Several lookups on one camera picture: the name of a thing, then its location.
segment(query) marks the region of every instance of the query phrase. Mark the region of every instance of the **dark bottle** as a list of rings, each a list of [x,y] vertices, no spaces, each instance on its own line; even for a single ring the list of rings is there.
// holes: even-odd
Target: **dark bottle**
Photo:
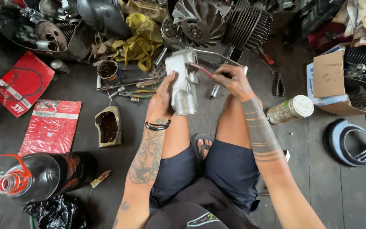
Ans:
[[[0,177],[0,194],[28,202],[46,200],[81,188],[92,182],[97,172],[97,160],[86,152],[64,154],[33,153],[13,156],[18,162]]]

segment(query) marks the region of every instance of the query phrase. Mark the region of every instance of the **aluminum engine cover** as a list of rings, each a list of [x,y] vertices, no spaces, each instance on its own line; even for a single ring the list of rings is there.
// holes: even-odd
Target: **aluminum engine cover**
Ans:
[[[166,73],[169,75],[173,70],[176,72],[175,80],[169,86],[176,116],[197,113],[198,78],[196,73],[187,70],[186,64],[189,62],[197,64],[197,55],[193,48],[174,52],[165,60]]]

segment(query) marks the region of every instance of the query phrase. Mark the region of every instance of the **wrench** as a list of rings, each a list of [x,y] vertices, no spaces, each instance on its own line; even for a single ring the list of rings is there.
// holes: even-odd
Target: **wrench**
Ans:
[[[268,67],[268,69],[272,72],[273,75],[276,75],[277,71],[273,70],[272,67],[268,65],[264,59],[260,59],[260,61],[262,61]]]

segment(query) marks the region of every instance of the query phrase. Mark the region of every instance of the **tattooed arm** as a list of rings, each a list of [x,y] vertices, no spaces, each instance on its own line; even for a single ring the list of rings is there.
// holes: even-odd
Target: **tattooed arm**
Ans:
[[[228,73],[232,78],[221,73]],[[325,228],[297,187],[268,119],[241,68],[225,64],[211,77],[242,102],[255,161],[282,227]]]
[[[165,124],[172,116],[168,87],[175,73],[166,76],[157,89],[157,99],[148,122]],[[149,194],[156,180],[166,130],[144,128],[142,142],[125,179],[124,196],[113,229],[141,229],[149,219]]]

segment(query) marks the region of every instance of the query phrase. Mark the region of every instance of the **tin can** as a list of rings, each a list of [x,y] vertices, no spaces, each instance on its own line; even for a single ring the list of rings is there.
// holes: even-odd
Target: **tin can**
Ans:
[[[313,102],[304,95],[297,95],[279,105],[271,107],[266,116],[272,124],[279,125],[312,115]]]
[[[119,84],[123,78],[122,71],[114,60],[104,60],[97,66],[97,74],[107,84]]]

